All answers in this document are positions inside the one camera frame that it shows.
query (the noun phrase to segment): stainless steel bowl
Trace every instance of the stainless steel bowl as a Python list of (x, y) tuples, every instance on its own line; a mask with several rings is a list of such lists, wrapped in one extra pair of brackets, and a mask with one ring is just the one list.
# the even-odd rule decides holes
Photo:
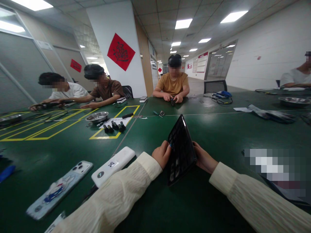
[(280, 97), (280, 104), (288, 107), (306, 107), (311, 104), (311, 100), (294, 98), (294, 97)]
[(85, 118), (86, 121), (90, 121), (92, 123), (100, 123), (104, 120), (107, 119), (108, 117), (108, 112), (99, 112), (99, 113), (94, 113), (92, 115), (89, 115), (87, 118)]
[(22, 115), (20, 115), (20, 114), (8, 116), (8, 117), (3, 117), (3, 118), (0, 118), (0, 125), (10, 125), (10, 124), (13, 124), (15, 122), (19, 122), (21, 120), (22, 120)]

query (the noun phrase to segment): orange t-shirt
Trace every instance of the orange t-shirt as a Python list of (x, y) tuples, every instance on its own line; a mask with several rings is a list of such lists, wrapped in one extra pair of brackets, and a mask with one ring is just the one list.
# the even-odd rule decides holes
[(177, 95), (183, 91), (182, 86), (189, 85), (188, 75), (184, 72), (180, 73), (180, 77), (175, 81), (171, 79), (170, 73), (166, 73), (159, 80), (156, 87), (160, 88), (163, 92), (171, 95)]

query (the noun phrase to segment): dark hair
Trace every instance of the dark hair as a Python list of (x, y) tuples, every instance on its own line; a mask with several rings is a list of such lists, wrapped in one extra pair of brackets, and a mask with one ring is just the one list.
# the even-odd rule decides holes
[(181, 67), (181, 56), (179, 54), (170, 56), (168, 59), (168, 65), (172, 68)]
[(86, 79), (97, 80), (105, 72), (98, 64), (91, 64), (84, 67), (84, 77)]
[(63, 82), (65, 78), (57, 73), (47, 72), (42, 73), (39, 77), (39, 84), (42, 86), (50, 86), (52, 87), (53, 83)]

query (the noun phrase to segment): person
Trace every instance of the person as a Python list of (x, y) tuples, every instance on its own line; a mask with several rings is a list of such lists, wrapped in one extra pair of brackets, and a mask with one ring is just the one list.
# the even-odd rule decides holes
[[(256, 232), (311, 232), (311, 215), (258, 180), (217, 162), (198, 143), (193, 145), (197, 166), (211, 174), (209, 182), (227, 196)], [(143, 152), (128, 168), (112, 175), (89, 200), (61, 221), (53, 233), (113, 232), (163, 171), (170, 153), (167, 141), (152, 156)]]
[(100, 65), (87, 65), (84, 68), (84, 77), (97, 83), (97, 86), (93, 89), (93, 91), (89, 95), (80, 98), (60, 99), (59, 103), (62, 103), (64, 100), (74, 100), (77, 103), (86, 103), (101, 97), (103, 99), (101, 102), (91, 102), (81, 106), (81, 108), (95, 109), (113, 104), (117, 99), (124, 97), (121, 83), (117, 80), (108, 79), (104, 68)]
[[(67, 82), (63, 76), (57, 73), (47, 72), (41, 74), (38, 83), (43, 87), (54, 88), (57, 90), (53, 91), (52, 95), (48, 99), (43, 100), (41, 103), (56, 102), (61, 98), (83, 97), (88, 95), (87, 90), (81, 85)], [(29, 107), (32, 111), (37, 110), (37, 108), (37, 104)]]
[(169, 73), (164, 74), (159, 80), (153, 91), (153, 96), (163, 98), (165, 101), (170, 101), (173, 98), (176, 103), (183, 101), (183, 98), (189, 94), (190, 88), (188, 75), (181, 72), (180, 67), (181, 56), (179, 54), (170, 56), (168, 59)]
[(311, 87), (311, 52), (307, 52), (305, 56), (305, 63), (282, 75), (280, 87)]

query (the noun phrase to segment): red diamond sign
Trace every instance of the red diamond sign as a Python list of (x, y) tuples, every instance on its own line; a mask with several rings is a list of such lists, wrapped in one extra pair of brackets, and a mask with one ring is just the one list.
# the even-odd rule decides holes
[(126, 71), (134, 57), (134, 54), (135, 51), (115, 33), (107, 56)]

